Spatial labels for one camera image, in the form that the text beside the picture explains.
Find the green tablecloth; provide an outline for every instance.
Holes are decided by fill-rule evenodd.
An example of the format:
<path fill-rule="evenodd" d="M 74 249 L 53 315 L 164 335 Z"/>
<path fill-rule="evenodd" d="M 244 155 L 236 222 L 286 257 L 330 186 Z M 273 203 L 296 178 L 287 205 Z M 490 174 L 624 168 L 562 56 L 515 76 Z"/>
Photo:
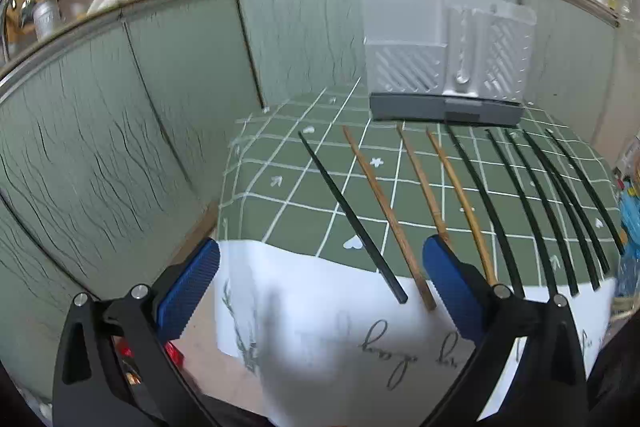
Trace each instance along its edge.
<path fill-rule="evenodd" d="M 239 121 L 238 133 L 230 144 L 225 170 L 218 221 L 220 239 L 255 239 L 302 255 L 318 256 L 336 263 L 375 271 L 366 250 L 353 248 L 353 243 L 357 243 L 351 240 L 354 237 L 353 229 L 300 142 L 297 133 L 301 130 L 311 147 L 316 149 L 319 146 L 318 157 L 341 188 L 389 266 L 396 275 L 410 277 L 398 244 L 344 138 L 343 125 L 350 128 L 362 153 L 374 166 L 377 178 L 391 201 L 418 260 L 424 240 L 436 230 L 395 123 L 372 121 L 368 103 L 366 84 L 360 82 L 356 86 L 332 87 L 321 94 L 301 96 L 278 107 L 267 108 L 263 114 L 251 115 Z M 461 261 L 481 268 L 462 206 L 425 134 L 425 126 L 424 123 L 407 122 L 404 129 L 440 200 L 442 216 L 454 251 Z M 617 225 L 620 213 L 614 199 L 609 168 L 604 159 L 567 126 L 530 104 L 527 105 L 519 127 L 533 135 L 575 191 L 613 267 L 607 275 L 612 277 L 619 256 L 609 229 L 604 225 L 602 216 L 573 168 L 546 137 L 545 129 L 552 129 L 577 159 L 578 165 L 582 166 Z M 475 208 L 486 243 L 494 255 L 498 280 L 509 283 L 504 258 L 478 189 L 457 156 L 444 127 L 429 124 L 429 128 L 440 140 Z M 523 283 L 542 285 L 544 276 L 529 221 L 513 183 L 484 129 L 455 126 L 453 130 L 494 202 Z M 575 230 L 533 151 L 517 130 L 494 128 L 494 136 L 506 151 L 511 164 L 516 167 L 524 192 L 536 214 L 558 284 L 566 284 L 558 245 L 533 183 L 513 147 L 506 140 L 507 132 L 522 146 L 527 161 L 552 203 L 568 242 L 578 283 L 588 282 L 586 264 L 579 251 Z"/>

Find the light wooden chopstick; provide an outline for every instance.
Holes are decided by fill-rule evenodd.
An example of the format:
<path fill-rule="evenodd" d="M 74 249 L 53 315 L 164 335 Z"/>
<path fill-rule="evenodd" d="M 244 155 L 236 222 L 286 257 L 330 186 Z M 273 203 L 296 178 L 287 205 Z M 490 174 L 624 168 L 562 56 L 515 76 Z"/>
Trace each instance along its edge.
<path fill-rule="evenodd" d="M 433 311 L 436 308 L 436 301 L 433 299 L 433 295 L 431 294 L 431 290 L 429 289 L 429 285 L 425 280 L 422 273 L 420 273 L 420 267 L 418 267 L 418 263 L 415 260 L 414 252 L 409 245 L 409 242 L 400 227 L 400 223 L 398 223 L 398 219 L 396 218 L 396 214 L 394 213 L 391 205 L 386 199 L 385 193 L 382 191 L 382 187 L 378 183 L 376 179 L 376 175 L 371 170 L 369 163 L 367 163 L 367 159 L 362 155 L 360 149 L 358 148 L 356 142 L 351 137 L 351 133 L 347 126 L 342 126 L 342 130 L 344 135 L 351 146 L 351 150 L 353 154 L 356 156 L 362 171 L 365 173 L 367 177 L 367 181 L 373 190 L 373 194 L 378 200 L 378 204 L 382 209 L 383 214 L 385 214 L 386 220 L 389 223 L 389 227 L 391 227 L 391 231 L 394 233 L 396 237 L 396 241 L 398 242 L 398 246 L 400 247 L 400 251 L 402 252 L 402 256 L 406 261 L 407 266 L 409 267 L 409 271 L 411 272 L 412 277 L 414 278 L 415 285 L 418 288 L 418 292 L 420 293 L 420 297 L 422 297 L 422 301 L 424 305 L 427 307 L 428 311 Z"/>
<path fill-rule="evenodd" d="M 453 185 L 453 189 L 458 195 L 458 199 L 462 204 L 462 209 L 465 211 L 466 220 L 469 223 L 471 234 L 474 236 L 474 241 L 476 242 L 476 247 L 478 248 L 478 253 L 480 254 L 480 261 L 482 263 L 482 269 L 484 270 L 486 281 L 491 286 L 493 286 L 498 283 L 498 280 L 495 278 L 494 266 L 491 262 L 491 254 L 489 253 L 489 250 L 487 250 L 486 244 L 484 243 L 484 238 L 482 237 L 480 225 L 478 225 L 478 220 L 476 219 L 476 214 L 474 214 L 469 201 L 466 199 L 465 191 L 462 188 L 462 183 L 460 183 L 458 176 L 456 176 L 456 173 L 453 170 L 453 166 L 449 162 L 447 155 L 438 145 L 438 141 L 433 137 L 431 131 L 429 131 L 428 128 L 426 131 L 429 140 L 431 140 L 431 145 L 433 145 L 435 152 L 438 153 L 438 157 L 440 158 L 442 165 L 444 165 L 444 169 L 447 171 L 447 176 L 449 176 L 451 184 Z"/>
<path fill-rule="evenodd" d="M 400 135 L 400 137 L 402 138 L 402 141 L 404 142 L 404 148 L 406 149 L 406 152 L 409 155 L 409 159 L 411 160 L 411 163 L 414 166 L 415 175 L 418 176 L 418 181 L 420 182 L 422 193 L 424 194 L 424 197 L 427 200 L 427 206 L 429 207 L 429 211 L 431 212 L 431 217 L 433 217 L 433 221 L 436 225 L 436 230 L 438 230 L 438 235 L 442 238 L 442 240 L 445 243 L 447 243 L 447 246 L 451 248 L 449 232 L 447 232 L 447 225 L 445 225 L 444 220 L 442 219 L 442 214 L 440 213 L 438 201 L 436 200 L 435 194 L 433 194 L 433 190 L 431 190 L 431 185 L 429 184 L 427 175 L 424 173 L 424 170 L 422 169 L 420 160 L 418 159 L 418 156 L 415 154 L 415 149 L 409 143 L 409 140 L 406 139 L 404 131 L 402 130 L 402 125 L 397 124 L 396 129 L 398 130 L 398 134 Z"/>

